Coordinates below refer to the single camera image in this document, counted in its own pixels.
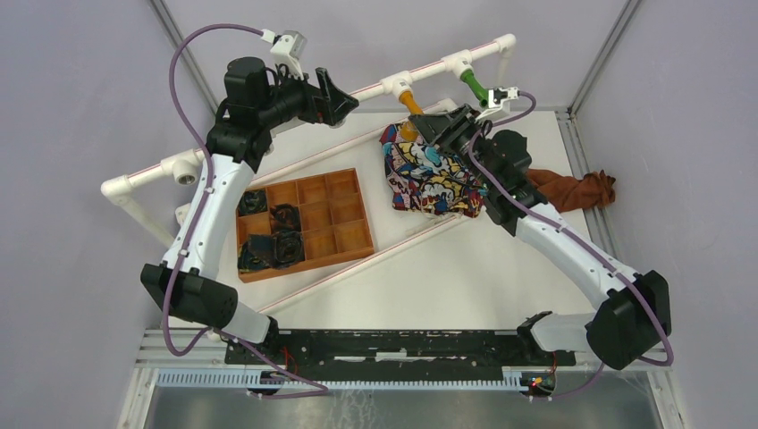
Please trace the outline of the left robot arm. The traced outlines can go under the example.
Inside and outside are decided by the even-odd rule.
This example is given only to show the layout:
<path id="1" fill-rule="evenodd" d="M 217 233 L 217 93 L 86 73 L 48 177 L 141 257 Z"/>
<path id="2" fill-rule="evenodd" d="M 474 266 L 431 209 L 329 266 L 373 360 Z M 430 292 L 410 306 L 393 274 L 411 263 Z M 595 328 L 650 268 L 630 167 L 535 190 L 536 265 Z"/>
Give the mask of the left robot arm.
<path id="1" fill-rule="evenodd" d="M 271 72 L 256 57 L 228 65 L 226 98 L 205 139 L 206 162 L 188 216 L 162 262 L 144 265 L 140 274 L 164 315 L 247 341 L 249 355 L 262 364 L 282 349 L 270 333 L 272 318 L 240 303 L 236 289 L 216 280 L 232 211 L 272 145 L 274 128 L 293 119 L 333 126 L 359 105 L 324 68 L 316 69 L 316 85 Z"/>

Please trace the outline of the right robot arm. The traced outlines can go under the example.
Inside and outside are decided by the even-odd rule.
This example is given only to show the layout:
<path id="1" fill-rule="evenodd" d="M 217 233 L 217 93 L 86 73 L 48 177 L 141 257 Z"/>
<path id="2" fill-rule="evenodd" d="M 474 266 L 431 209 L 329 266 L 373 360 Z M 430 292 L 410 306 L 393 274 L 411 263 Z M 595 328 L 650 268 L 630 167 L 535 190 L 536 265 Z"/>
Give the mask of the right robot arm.
<path id="1" fill-rule="evenodd" d="M 523 326 L 518 357 L 538 365 L 552 351 L 592 353 L 621 370 L 636 362 L 671 366 L 669 285 L 658 272 L 641 273 L 620 262 L 564 220 L 527 178 L 527 139 L 493 123 L 469 105 L 444 114 L 412 114 L 423 143 L 456 157 L 484 185 L 491 220 L 559 268 L 593 308 L 587 314 L 544 312 Z"/>

